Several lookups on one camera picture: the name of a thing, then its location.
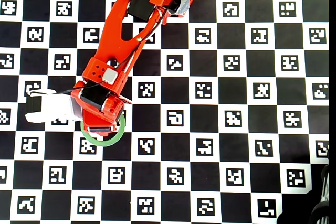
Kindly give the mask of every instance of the green circular object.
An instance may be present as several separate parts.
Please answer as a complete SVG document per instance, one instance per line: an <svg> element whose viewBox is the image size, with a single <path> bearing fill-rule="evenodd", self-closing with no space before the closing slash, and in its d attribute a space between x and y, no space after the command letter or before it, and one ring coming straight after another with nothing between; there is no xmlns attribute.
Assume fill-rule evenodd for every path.
<svg viewBox="0 0 336 224"><path fill-rule="evenodd" d="M116 133L116 135L113 138L111 138L109 140L106 140L106 141L96 140L92 136L90 136L90 134L88 132L84 131L83 121L80 122L80 130L82 131L85 139L87 141L89 141L91 144L96 145L96 146L101 146L101 147L107 147L107 146L111 146L111 145L115 144L117 141L119 141L120 138L124 134L126 121L125 121L125 116L123 114L121 114L121 116L119 118L119 122L120 122L120 127L119 127L119 130Z"/></svg>

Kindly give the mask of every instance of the green ring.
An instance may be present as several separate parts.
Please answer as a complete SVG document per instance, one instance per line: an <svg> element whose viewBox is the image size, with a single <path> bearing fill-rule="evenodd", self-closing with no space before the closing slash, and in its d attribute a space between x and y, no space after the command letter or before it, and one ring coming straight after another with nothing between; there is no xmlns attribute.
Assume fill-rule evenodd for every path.
<svg viewBox="0 0 336 224"><path fill-rule="evenodd" d="M120 138L123 136L124 131L125 131L125 125L126 125L126 121L125 121L125 117L123 114L121 114L120 118L119 118L119 122L120 122L120 127L119 130L117 132L117 134L106 141L99 141L94 139L92 136L90 136L90 134L86 131L84 131L83 129L83 121L80 122L80 130L82 131L85 139L87 141L89 141L91 144L96 145L96 146L101 146L101 147L107 147L107 146L111 146L113 144L115 144L117 141L120 140Z"/></svg>

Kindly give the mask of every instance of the checkerboard pattern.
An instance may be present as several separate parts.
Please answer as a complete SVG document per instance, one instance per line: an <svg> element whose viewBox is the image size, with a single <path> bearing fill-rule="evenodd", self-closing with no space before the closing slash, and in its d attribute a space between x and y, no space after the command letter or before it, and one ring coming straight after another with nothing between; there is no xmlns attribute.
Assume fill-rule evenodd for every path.
<svg viewBox="0 0 336 224"><path fill-rule="evenodd" d="M81 79L115 1L0 0L0 224L306 222L328 162L329 0L195 0L144 46L114 146L28 123L32 90ZM126 17L123 39L144 27Z"/></svg>

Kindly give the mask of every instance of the white square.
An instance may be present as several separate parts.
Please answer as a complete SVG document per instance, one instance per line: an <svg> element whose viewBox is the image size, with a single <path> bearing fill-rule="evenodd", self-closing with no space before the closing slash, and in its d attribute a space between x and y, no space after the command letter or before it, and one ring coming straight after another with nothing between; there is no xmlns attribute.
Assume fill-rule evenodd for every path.
<svg viewBox="0 0 336 224"><path fill-rule="evenodd" d="M246 50L217 50L218 77L246 77L246 71Z"/></svg>
<svg viewBox="0 0 336 224"><path fill-rule="evenodd" d="M189 133L189 104L161 104L161 132Z"/></svg>
<svg viewBox="0 0 336 224"><path fill-rule="evenodd" d="M0 119L0 131L16 131L17 103L0 102Z"/></svg>
<svg viewBox="0 0 336 224"><path fill-rule="evenodd" d="M102 136L90 133L90 135L98 140L102 140ZM73 132L74 161L101 161L103 159L103 147L95 146L85 139L80 131Z"/></svg>
<svg viewBox="0 0 336 224"><path fill-rule="evenodd" d="M44 131L17 131L15 134L15 160L44 160Z"/></svg>
<svg viewBox="0 0 336 224"><path fill-rule="evenodd" d="M140 33L140 29L144 29L146 26L147 23L144 22L133 23L133 38ZM147 42L143 46L143 49L161 49L161 25L157 27L152 36L147 38Z"/></svg>
<svg viewBox="0 0 336 224"><path fill-rule="evenodd" d="M117 0L105 0L105 19L107 19L107 17L109 16L109 14L111 13L112 10L112 3L116 2ZM123 19L123 23L133 23L133 16L130 14L127 14L127 16Z"/></svg>
<svg viewBox="0 0 336 224"><path fill-rule="evenodd" d="M189 77L189 104L217 105L218 78Z"/></svg>
<svg viewBox="0 0 336 224"><path fill-rule="evenodd" d="M131 161L102 161L101 165L101 189L104 191L130 191L132 183L132 162Z"/></svg>
<svg viewBox="0 0 336 224"><path fill-rule="evenodd" d="M259 199L272 199L276 201L276 216L274 218L270 217L259 217L258 214L258 200ZM265 193L251 193L251 211L252 211L252 222L260 224L276 224L277 218L282 214L282 195L281 194L265 194Z"/></svg>
<svg viewBox="0 0 336 224"><path fill-rule="evenodd" d="M190 50L217 49L217 23L189 23L188 27Z"/></svg>
<svg viewBox="0 0 336 224"><path fill-rule="evenodd" d="M50 48L48 57L49 76L75 76L77 72L76 48Z"/></svg>
<svg viewBox="0 0 336 224"><path fill-rule="evenodd" d="M227 177L227 169L242 169L239 173L234 171ZM250 193L251 192L251 178L250 178L250 163L245 162L221 162L219 164L221 181L220 190L224 193Z"/></svg>
<svg viewBox="0 0 336 224"><path fill-rule="evenodd" d="M245 0L216 0L216 3L218 23L245 23Z"/></svg>
<svg viewBox="0 0 336 224"><path fill-rule="evenodd" d="M79 0L50 0L50 22L78 22L78 2ZM69 10L72 11L71 16L68 16Z"/></svg>
<svg viewBox="0 0 336 224"><path fill-rule="evenodd" d="M316 99L320 97L327 98L327 95L322 90L320 90L321 92L318 92L318 90L314 92L313 83L320 83L319 88L327 87L329 89L329 77L306 77L307 105L329 106L329 99Z"/></svg>
<svg viewBox="0 0 336 224"><path fill-rule="evenodd" d="M189 50L161 49L161 76L189 77Z"/></svg>
<svg viewBox="0 0 336 224"><path fill-rule="evenodd" d="M29 74L20 75L18 84L17 102L26 103L27 97L25 97L25 95L30 95L33 90L38 89L48 89L48 76L46 75L38 76Z"/></svg>
<svg viewBox="0 0 336 224"><path fill-rule="evenodd" d="M0 169L0 190L12 190L13 189L13 177L14 177L14 160L1 160L0 166L6 166L7 171Z"/></svg>
<svg viewBox="0 0 336 224"><path fill-rule="evenodd" d="M291 17L290 11L294 10L296 16ZM273 15L274 23L302 23L302 0L273 0Z"/></svg>
<svg viewBox="0 0 336 224"><path fill-rule="evenodd" d="M310 32L318 30L321 38L312 38L315 41L326 40L325 44L312 44ZM329 50L329 22L304 22L303 23L303 47L305 50Z"/></svg>
<svg viewBox="0 0 336 224"><path fill-rule="evenodd" d="M49 48L49 39L50 22L22 21L21 48Z"/></svg>
<svg viewBox="0 0 336 224"><path fill-rule="evenodd" d="M287 170L303 170L303 178L305 180L305 187L288 187L287 184ZM312 190L311 184L311 169L310 164L285 164L280 163L280 180L281 180L281 193L283 194L307 194ZM291 184L295 185L301 182L301 178L292 178Z"/></svg>
<svg viewBox="0 0 336 224"><path fill-rule="evenodd" d="M182 168L184 176L178 169ZM161 161L161 191L187 191L191 190L190 162Z"/></svg>
<svg viewBox="0 0 336 224"><path fill-rule="evenodd" d="M42 190L72 190L73 171L72 160L44 160Z"/></svg>
<svg viewBox="0 0 336 224"><path fill-rule="evenodd" d="M28 207L33 211L33 214L18 214L17 211L19 209L18 203L24 203L24 202L18 202L18 198L20 196L33 196L33 201L35 201L35 207L30 208L29 205L22 207ZM12 203L11 203L11 213L10 213L10 220L40 220L41 219L41 207L42 207L42 190L12 190Z"/></svg>
<svg viewBox="0 0 336 224"><path fill-rule="evenodd" d="M302 127L298 128L290 128L285 127L284 122L284 112L301 112L301 124ZM308 128L308 111L306 105L278 105L277 106L277 112L278 112L278 132L279 134L308 134L309 128Z"/></svg>
<svg viewBox="0 0 336 224"><path fill-rule="evenodd" d="M191 132L190 138L190 161L191 162L219 162L219 134ZM203 139L203 146L198 147L197 139Z"/></svg>
<svg viewBox="0 0 336 224"><path fill-rule="evenodd" d="M262 140L271 140L271 142L267 143ZM248 133L248 151L250 163L280 163L279 135Z"/></svg>
<svg viewBox="0 0 336 224"><path fill-rule="evenodd" d="M161 161L160 132L132 132L131 146L132 161Z"/></svg>
<svg viewBox="0 0 336 224"><path fill-rule="evenodd" d="M309 134L309 152L311 164L328 164L328 146L323 144L321 150L316 149L318 141L329 141L329 134Z"/></svg>
<svg viewBox="0 0 336 224"><path fill-rule="evenodd" d="M304 50L276 49L276 77L306 77Z"/></svg>
<svg viewBox="0 0 336 224"><path fill-rule="evenodd" d="M247 77L247 104L248 105L277 105L276 77ZM260 83L258 92L254 91L254 83Z"/></svg>
<svg viewBox="0 0 336 224"><path fill-rule="evenodd" d="M259 41L266 41L266 44L253 44L252 34L256 35ZM275 37L274 37L274 23L246 23L245 24L245 43L247 50L274 50Z"/></svg>
<svg viewBox="0 0 336 224"><path fill-rule="evenodd" d="M231 111L235 112L235 118L236 118L235 122L232 122L232 120L234 120L233 118L234 114L231 115L230 114ZM218 129L220 133L248 133L247 105L243 104L218 105Z"/></svg>
<svg viewBox="0 0 336 224"><path fill-rule="evenodd" d="M207 207L204 209L205 214L207 210L215 211L215 216L206 216L201 214L197 207L197 199L211 199L214 203L205 203ZM222 199L219 191L191 191L190 192L190 208L192 222L221 222L222 221Z"/></svg>
<svg viewBox="0 0 336 224"><path fill-rule="evenodd" d="M20 74L21 49L0 47L0 76L18 76Z"/></svg>
<svg viewBox="0 0 336 224"><path fill-rule="evenodd" d="M153 215L138 215L138 198L154 198ZM150 211L142 201L143 211ZM160 191L131 191L131 221L161 221L161 192Z"/></svg>
<svg viewBox="0 0 336 224"><path fill-rule="evenodd" d="M78 22L77 23L77 48L78 49L97 49L98 31L99 40L103 32L104 22Z"/></svg>
<svg viewBox="0 0 336 224"><path fill-rule="evenodd" d="M79 197L87 198L86 206L79 205ZM85 214L85 211L93 210L93 214ZM99 221L101 218L101 190L72 190L71 193L71 220Z"/></svg>
<svg viewBox="0 0 336 224"><path fill-rule="evenodd" d="M132 103L161 104L161 77L133 76Z"/></svg>
<svg viewBox="0 0 336 224"><path fill-rule="evenodd" d="M1 21L22 21L23 0L0 0L0 11Z"/></svg>

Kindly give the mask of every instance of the black object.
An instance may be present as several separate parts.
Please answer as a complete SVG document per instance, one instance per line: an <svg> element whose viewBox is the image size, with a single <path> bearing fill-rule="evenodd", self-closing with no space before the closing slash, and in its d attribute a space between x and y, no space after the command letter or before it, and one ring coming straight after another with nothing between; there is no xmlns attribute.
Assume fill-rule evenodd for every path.
<svg viewBox="0 0 336 224"><path fill-rule="evenodd" d="M145 22L148 22L154 8L155 5L150 3L149 0L131 0L128 13Z"/></svg>

